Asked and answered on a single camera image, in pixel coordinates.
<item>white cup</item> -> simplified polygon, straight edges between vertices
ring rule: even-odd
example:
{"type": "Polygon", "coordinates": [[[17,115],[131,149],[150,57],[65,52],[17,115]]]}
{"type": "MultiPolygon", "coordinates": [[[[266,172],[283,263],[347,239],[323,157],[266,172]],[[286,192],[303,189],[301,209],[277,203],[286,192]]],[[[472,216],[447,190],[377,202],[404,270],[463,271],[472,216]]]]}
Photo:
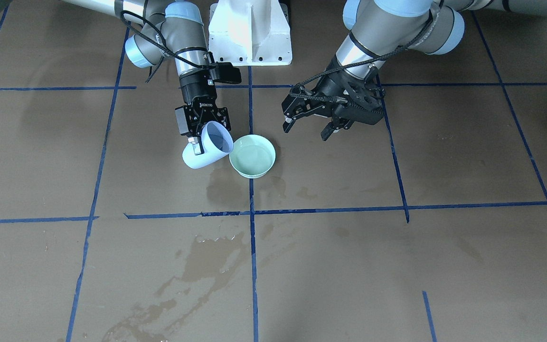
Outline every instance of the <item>white cup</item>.
{"type": "Polygon", "coordinates": [[[231,153],[234,149],[234,139],[227,129],[217,123],[210,121],[202,128],[202,146],[204,153],[197,156],[193,153],[193,144],[187,143],[183,150],[183,161],[192,169],[199,169],[210,165],[224,156],[231,153]]]}

